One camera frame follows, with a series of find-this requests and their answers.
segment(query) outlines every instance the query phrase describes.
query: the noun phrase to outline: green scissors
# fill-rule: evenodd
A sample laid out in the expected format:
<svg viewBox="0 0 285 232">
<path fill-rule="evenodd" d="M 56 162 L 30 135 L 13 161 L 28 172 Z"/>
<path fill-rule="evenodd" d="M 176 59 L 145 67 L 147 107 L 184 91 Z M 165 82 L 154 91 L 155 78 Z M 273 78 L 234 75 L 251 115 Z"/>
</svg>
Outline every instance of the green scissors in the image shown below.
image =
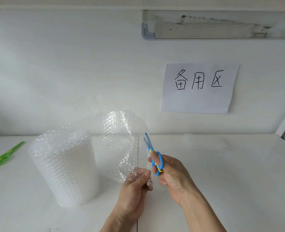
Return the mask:
<svg viewBox="0 0 285 232">
<path fill-rule="evenodd" d="M 2 154 L 0 156 L 0 165 L 4 164 L 5 162 L 7 162 L 10 158 L 10 155 L 15 152 L 17 149 L 19 149 L 19 147 L 21 145 L 23 145 L 25 142 L 22 141 L 20 142 L 18 145 L 14 146 L 13 148 L 11 148 L 9 151 L 7 151 L 6 153 Z"/>
</svg>

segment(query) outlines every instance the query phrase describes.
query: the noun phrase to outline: white paper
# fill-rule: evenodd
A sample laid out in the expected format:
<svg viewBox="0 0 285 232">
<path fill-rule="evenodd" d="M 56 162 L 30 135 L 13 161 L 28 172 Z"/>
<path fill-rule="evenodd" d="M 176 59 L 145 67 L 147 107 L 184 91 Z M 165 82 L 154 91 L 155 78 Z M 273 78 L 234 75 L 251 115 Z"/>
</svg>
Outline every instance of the white paper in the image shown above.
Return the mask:
<svg viewBox="0 0 285 232">
<path fill-rule="evenodd" d="M 166 64 L 162 111 L 227 113 L 238 64 Z"/>
</svg>

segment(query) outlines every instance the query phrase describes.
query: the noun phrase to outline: tabletop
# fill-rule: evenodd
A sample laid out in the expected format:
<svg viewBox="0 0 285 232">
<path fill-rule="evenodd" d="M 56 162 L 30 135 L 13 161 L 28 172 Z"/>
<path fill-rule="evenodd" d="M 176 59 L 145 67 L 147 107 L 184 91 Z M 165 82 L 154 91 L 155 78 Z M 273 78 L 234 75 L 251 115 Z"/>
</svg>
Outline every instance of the tabletop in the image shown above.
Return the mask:
<svg viewBox="0 0 285 232">
<path fill-rule="evenodd" d="M 0 231 L 99 231 L 121 184 L 100 177 L 101 193 L 75 208 L 58 205 L 28 156 L 32 136 L 0 137 Z M 276 135 L 150 135 L 156 151 L 180 159 L 229 231 L 285 231 L 285 141 Z M 145 164 L 146 149 L 138 150 Z M 154 191 L 132 232 L 188 231 L 181 208 L 155 176 Z"/>
</svg>

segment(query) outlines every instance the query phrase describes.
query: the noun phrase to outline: bubble wrap sheet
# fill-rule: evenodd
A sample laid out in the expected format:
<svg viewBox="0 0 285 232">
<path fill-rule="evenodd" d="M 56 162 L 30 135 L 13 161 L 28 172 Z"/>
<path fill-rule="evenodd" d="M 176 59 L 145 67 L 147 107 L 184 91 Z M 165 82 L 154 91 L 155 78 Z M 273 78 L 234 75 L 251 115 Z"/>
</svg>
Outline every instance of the bubble wrap sheet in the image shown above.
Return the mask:
<svg viewBox="0 0 285 232">
<path fill-rule="evenodd" d="M 29 153 L 58 203 L 72 207 L 98 193 L 98 173 L 123 183 L 137 167 L 151 169 L 145 132 L 145 122 L 131 111 L 97 114 L 39 136 Z M 141 166 L 138 150 L 145 153 Z"/>
</svg>

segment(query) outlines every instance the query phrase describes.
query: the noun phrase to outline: hand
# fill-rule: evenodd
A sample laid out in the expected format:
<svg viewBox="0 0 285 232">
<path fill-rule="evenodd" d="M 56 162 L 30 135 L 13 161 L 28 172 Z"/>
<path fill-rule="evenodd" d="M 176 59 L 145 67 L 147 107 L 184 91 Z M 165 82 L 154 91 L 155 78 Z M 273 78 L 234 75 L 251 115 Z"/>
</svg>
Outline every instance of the hand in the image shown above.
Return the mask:
<svg viewBox="0 0 285 232">
<path fill-rule="evenodd" d="M 151 152 L 152 159 L 156 164 L 160 165 L 160 158 L 158 154 Z M 171 156 L 162 155 L 164 161 L 163 173 L 159 175 L 161 185 L 167 186 L 172 199 L 182 206 L 183 199 L 187 194 L 197 194 L 202 196 L 202 193 L 194 184 L 189 172 L 180 162 Z M 157 167 L 153 166 L 152 172 L 157 172 Z"/>
<path fill-rule="evenodd" d="M 152 186 L 146 185 L 150 176 L 150 171 L 136 168 L 122 185 L 114 210 L 128 223 L 134 224 L 143 212 L 145 195 L 153 190 Z"/>
</svg>

